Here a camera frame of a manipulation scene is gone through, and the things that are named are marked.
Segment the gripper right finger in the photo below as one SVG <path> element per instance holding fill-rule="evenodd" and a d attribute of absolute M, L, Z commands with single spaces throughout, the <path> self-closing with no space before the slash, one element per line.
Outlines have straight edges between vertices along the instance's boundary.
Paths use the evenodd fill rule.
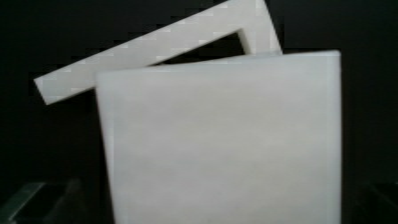
<path fill-rule="evenodd" d="M 354 206 L 354 224 L 398 224 L 398 183 L 363 187 Z"/>

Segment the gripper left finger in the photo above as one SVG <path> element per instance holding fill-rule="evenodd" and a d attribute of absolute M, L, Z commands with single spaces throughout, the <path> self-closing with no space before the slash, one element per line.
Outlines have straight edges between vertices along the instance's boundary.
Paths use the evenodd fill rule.
<path fill-rule="evenodd" d="M 84 224 L 81 181 L 27 183 L 0 206 L 0 224 Z"/>

